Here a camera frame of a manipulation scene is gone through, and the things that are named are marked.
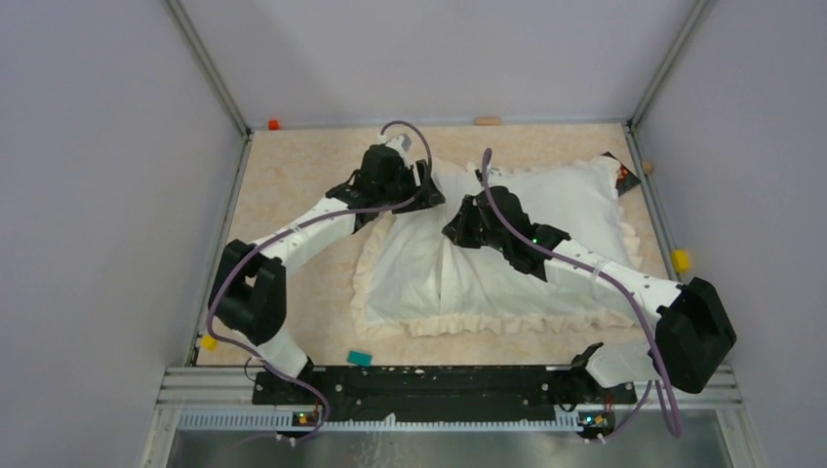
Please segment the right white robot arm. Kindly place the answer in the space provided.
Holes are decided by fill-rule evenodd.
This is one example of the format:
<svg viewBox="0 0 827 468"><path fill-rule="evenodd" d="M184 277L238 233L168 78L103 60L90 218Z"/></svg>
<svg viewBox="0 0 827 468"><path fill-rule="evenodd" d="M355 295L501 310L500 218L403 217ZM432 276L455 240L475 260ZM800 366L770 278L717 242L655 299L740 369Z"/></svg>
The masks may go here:
<svg viewBox="0 0 827 468"><path fill-rule="evenodd" d="M611 261L568 232L531 221L519 197L502 185L464 196L442 232L458 247L491 248L516 271L589 295L639 323L643 340L598 343L573 361L582 369L571 376L571 387L585 402L599 401L621 383L641 380L660 380L699 394L737 340L711 283L660 279Z"/></svg>

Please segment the white ruffled pillowcase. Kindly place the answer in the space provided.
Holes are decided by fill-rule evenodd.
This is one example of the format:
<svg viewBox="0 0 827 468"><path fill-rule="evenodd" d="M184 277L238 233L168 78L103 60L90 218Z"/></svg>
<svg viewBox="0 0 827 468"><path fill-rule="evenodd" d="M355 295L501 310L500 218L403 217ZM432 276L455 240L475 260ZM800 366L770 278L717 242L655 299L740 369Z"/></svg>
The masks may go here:
<svg viewBox="0 0 827 468"><path fill-rule="evenodd" d="M615 180L621 164L607 156L551 168L493 168L534 222L560 228L582 246L632 269L642 260L635 229L625 222ZM455 246L442 232L461 200L482 187L473 165L437 161L435 178L445 203L409 214L384 215L358 260L350 304L358 336L400 333L434 336L582 332L629 328L630 310L614 311L591 293L575 292L516 271L490 248Z"/></svg>

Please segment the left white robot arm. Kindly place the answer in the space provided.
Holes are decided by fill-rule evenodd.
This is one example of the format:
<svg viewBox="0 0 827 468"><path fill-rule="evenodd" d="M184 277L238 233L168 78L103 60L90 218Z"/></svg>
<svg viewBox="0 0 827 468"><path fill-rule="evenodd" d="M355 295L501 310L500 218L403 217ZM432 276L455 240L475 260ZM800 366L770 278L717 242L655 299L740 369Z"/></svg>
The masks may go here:
<svg viewBox="0 0 827 468"><path fill-rule="evenodd" d="M206 327L220 322L232 343L278 373L276 391L290 403L311 394L310 359L286 328L287 281L328 246L386 213L429 210L444 203L432 174L432 154L413 159L406 134L379 133L360 167L329 189L307 213L250 243L229 242L219 259Z"/></svg>

